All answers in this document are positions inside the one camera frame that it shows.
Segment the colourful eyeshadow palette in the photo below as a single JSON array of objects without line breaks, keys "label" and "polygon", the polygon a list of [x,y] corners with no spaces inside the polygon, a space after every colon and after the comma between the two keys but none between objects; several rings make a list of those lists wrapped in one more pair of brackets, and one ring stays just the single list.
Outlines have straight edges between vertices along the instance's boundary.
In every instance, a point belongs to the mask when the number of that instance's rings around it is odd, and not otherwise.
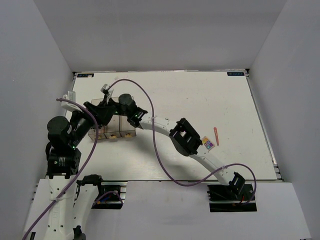
[{"label": "colourful eyeshadow palette", "polygon": [[207,136],[204,136],[201,141],[207,151],[211,151],[215,147],[215,144]]}]

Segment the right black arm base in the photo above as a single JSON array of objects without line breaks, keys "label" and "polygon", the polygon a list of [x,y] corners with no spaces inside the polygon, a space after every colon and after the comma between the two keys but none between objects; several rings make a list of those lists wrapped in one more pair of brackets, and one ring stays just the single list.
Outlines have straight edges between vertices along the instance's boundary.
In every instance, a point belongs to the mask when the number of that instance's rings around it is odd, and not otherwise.
[{"label": "right black arm base", "polygon": [[255,197],[247,203],[253,195],[253,186],[245,184],[239,196],[232,196],[226,186],[210,184],[208,187],[209,210],[211,213],[242,213],[256,212]]}]

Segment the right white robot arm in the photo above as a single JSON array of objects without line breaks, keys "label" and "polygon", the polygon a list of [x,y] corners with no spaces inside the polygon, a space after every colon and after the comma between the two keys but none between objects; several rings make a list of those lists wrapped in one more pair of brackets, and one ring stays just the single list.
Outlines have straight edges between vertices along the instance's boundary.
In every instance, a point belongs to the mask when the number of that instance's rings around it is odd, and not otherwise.
[{"label": "right white robot arm", "polygon": [[178,153],[196,160],[213,173],[224,186],[229,198],[236,200],[243,195],[246,180],[239,173],[229,170],[222,161],[209,152],[200,135],[185,118],[178,121],[158,118],[152,112],[138,107],[132,96],[127,93],[120,95],[118,101],[106,96],[98,107],[109,115],[125,116],[127,122],[134,128],[152,130],[153,135],[159,133],[169,137]]}]

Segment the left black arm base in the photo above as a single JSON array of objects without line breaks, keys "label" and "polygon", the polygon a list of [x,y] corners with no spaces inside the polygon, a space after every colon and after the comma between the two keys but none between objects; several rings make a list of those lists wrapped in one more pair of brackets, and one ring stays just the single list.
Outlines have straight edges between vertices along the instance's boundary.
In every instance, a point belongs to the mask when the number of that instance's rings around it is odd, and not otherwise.
[{"label": "left black arm base", "polygon": [[127,182],[103,181],[92,209],[120,210],[125,202]]}]

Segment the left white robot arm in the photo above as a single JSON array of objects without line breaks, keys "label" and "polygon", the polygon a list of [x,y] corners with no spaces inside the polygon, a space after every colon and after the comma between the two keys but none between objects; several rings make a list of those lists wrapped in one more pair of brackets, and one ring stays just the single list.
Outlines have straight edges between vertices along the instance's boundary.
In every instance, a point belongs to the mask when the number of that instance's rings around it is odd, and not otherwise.
[{"label": "left white robot arm", "polygon": [[72,115],[70,120],[56,116],[47,124],[49,142],[45,152],[50,203],[26,230],[22,237],[24,240],[45,214],[48,214],[48,223],[44,239],[86,239],[85,227],[94,200],[103,198],[106,193],[100,175],[78,179],[94,151],[91,150],[84,164],[80,165],[82,154],[77,147],[91,128],[97,129],[110,122],[115,107],[89,102],[80,105],[65,97],[57,101]]}]

